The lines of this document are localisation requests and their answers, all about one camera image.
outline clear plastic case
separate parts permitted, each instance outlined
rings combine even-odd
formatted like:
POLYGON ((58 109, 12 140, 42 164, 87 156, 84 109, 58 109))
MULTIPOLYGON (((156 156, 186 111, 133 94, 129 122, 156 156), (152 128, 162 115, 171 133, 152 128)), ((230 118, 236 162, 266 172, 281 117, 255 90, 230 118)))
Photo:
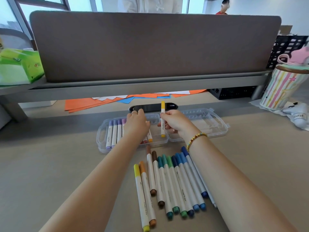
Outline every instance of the clear plastic case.
MULTIPOLYGON (((230 127, 228 124, 225 124, 224 121, 213 112, 213 109, 207 108, 199 108, 192 110, 181 111, 185 114, 193 124, 199 130, 204 133, 207 133, 209 138, 224 136, 227 133, 228 128, 230 127)), ((166 144, 168 141, 171 142, 182 142, 183 139, 178 134, 170 134, 166 133, 165 138, 161 137, 161 129, 157 127, 157 124, 160 122, 159 114, 150 113, 146 114, 146 119, 150 121, 150 132, 152 135, 153 142, 147 144, 140 144, 140 147, 144 147, 145 145, 150 145, 152 148, 160 147, 166 144)), ((103 121, 102 125, 98 129, 96 141, 98 144, 98 148, 100 152, 107 154, 110 152, 110 149, 106 149, 106 139, 108 132, 109 121, 123 119, 125 117, 118 117, 114 119, 107 119, 103 121)))

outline black plastic crate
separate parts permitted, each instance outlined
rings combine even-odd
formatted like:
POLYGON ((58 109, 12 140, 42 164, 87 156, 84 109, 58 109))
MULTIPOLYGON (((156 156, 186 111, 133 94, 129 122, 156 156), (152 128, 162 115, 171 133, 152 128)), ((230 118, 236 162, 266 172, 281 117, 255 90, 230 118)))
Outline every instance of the black plastic crate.
POLYGON ((266 68, 274 69, 280 54, 291 56, 293 50, 301 49, 307 41, 308 36, 277 36, 273 45, 266 68))
POLYGON ((245 98, 251 97, 256 86, 244 86, 233 88, 221 88, 221 89, 207 89, 217 99, 231 99, 231 98, 245 98))

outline forearm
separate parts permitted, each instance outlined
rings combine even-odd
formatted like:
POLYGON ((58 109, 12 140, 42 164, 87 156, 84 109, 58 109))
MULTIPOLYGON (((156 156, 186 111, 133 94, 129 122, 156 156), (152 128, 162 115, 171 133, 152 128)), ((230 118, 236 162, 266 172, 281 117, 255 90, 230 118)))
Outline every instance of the forearm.
POLYGON ((122 137, 40 231, 104 231, 139 142, 136 137, 122 137))
MULTIPOLYGON (((186 143, 200 131, 193 127, 186 143)), ((195 161, 230 231, 295 231, 270 199, 205 136, 190 147, 195 161)))

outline striped canister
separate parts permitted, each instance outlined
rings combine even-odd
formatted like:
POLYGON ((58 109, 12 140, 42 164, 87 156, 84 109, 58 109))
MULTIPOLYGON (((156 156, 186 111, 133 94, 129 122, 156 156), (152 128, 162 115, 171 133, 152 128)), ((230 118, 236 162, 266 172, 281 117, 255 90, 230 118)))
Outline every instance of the striped canister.
POLYGON ((272 72, 272 78, 260 101, 260 105, 270 110, 280 110, 295 90, 309 76, 309 70, 300 70, 277 65, 272 72))

